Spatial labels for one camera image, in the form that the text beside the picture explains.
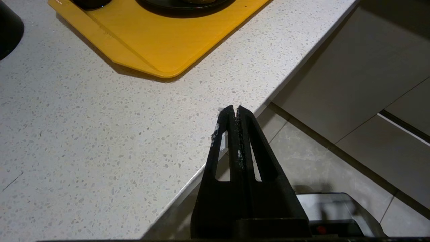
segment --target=kitchen counter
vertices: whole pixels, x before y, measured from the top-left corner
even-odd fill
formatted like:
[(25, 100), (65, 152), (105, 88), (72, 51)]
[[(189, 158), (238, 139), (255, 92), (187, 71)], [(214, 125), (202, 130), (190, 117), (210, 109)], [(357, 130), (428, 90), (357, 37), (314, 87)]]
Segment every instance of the kitchen counter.
[(0, 240), (139, 238), (204, 165), (218, 110), (258, 114), (354, 0), (274, 0), (177, 80), (110, 62), (43, 1), (0, 62)]

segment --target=grout line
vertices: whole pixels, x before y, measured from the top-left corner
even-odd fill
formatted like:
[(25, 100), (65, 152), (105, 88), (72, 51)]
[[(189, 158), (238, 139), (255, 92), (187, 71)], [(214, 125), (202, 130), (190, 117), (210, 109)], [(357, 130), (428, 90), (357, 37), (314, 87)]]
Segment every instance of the grout line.
[(355, 130), (357, 130), (358, 128), (360, 128), (361, 126), (363, 126), (365, 123), (367, 123), (367, 121), (371, 120), (375, 115), (372, 115), (370, 118), (366, 119), (362, 124), (360, 124), (359, 126), (357, 126), (355, 129), (353, 129), (351, 132), (345, 134), (345, 136), (341, 137), (338, 141), (336, 141), (335, 143), (333, 143), (334, 145), (336, 145), (337, 143), (341, 142), (344, 138), (346, 138), (348, 135), (350, 135), (352, 132), (354, 132)]
[(284, 128), (285, 125), (287, 125), (288, 121), (284, 123), (284, 125), (282, 125), (282, 127), (278, 130), (278, 132), (276, 132), (276, 134), (273, 136), (273, 138), (269, 141), (269, 144), (272, 143), (272, 141), (275, 139), (276, 136), (278, 136), (278, 134), (281, 132), (281, 130)]
[(424, 80), (420, 81), (420, 83), (418, 83), (417, 85), (415, 85), (414, 87), (412, 87), (411, 89), (409, 89), (407, 92), (405, 92), (403, 95), (401, 95), (400, 97), (398, 97), (396, 100), (392, 101), (390, 104), (388, 104), (385, 108), (389, 107), (391, 104), (395, 103), (397, 100), (401, 99), (403, 96), (406, 96), (406, 94), (408, 94), (410, 91), (412, 91), (412, 89), (418, 87), (421, 83), (425, 82), (428, 78), (430, 78), (430, 76), (424, 78)]
[(387, 213), (388, 209), (390, 208), (391, 203), (393, 202), (394, 198), (396, 197), (396, 195), (395, 195), (395, 194), (394, 194), (394, 195), (393, 195), (393, 197), (391, 198), (391, 201), (390, 201), (390, 203), (388, 204), (387, 209), (386, 209), (386, 210), (385, 210), (385, 212), (384, 212), (384, 215), (382, 215), (382, 218), (381, 218), (381, 220), (379, 221), (379, 224), (381, 224), (381, 223), (382, 223), (382, 220), (384, 219), (385, 214)]
[(423, 215), (426, 219), (430, 220), (430, 209), (428, 209), (426, 206), (417, 202), (409, 195), (402, 192), (400, 189), (397, 190), (395, 197), (407, 206), (409, 206), (411, 209), (415, 210), (417, 213)]

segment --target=red button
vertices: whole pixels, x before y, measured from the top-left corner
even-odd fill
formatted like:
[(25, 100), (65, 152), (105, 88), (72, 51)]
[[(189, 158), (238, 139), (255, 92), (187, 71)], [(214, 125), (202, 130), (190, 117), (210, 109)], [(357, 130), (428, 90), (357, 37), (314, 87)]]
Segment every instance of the red button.
[(326, 234), (327, 233), (326, 227), (324, 227), (322, 225), (318, 226), (316, 228), (316, 230), (318, 231), (319, 234)]

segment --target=tile floor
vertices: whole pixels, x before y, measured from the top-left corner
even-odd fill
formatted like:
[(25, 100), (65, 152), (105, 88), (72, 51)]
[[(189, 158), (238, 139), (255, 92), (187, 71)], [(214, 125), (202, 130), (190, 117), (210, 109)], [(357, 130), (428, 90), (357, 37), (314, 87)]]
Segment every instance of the tile floor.
[[(257, 118), (263, 133), (297, 193), (345, 192), (381, 223), (386, 235), (430, 236), (430, 220), (401, 202), (300, 129), (266, 108)], [(218, 180), (229, 180), (228, 154), (219, 162)], [(254, 162), (256, 179), (259, 180)], [(192, 212), (194, 190), (181, 210)], [(186, 239), (181, 234), (177, 239)]]

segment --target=white residue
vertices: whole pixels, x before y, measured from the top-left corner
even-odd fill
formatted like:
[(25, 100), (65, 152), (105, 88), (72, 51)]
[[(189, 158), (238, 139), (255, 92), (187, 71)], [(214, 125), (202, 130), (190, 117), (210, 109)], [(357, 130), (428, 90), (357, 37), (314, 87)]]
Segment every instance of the white residue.
[(221, 137), (221, 146), (220, 146), (219, 150), (220, 150), (221, 153), (225, 153), (228, 150), (228, 132), (227, 131), (225, 131), (222, 134), (222, 137)]
[(218, 124), (218, 123), (216, 123), (214, 133), (215, 133), (216, 131), (218, 131), (218, 129), (219, 129), (219, 124)]
[(238, 164), (239, 164), (240, 168), (243, 170), (244, 169), (244, 167), (243, 167), (244, 161), (242, 160), (242, 153), (240, 153), (240, 150), (237, 150), (237, 157), (239, 158)]

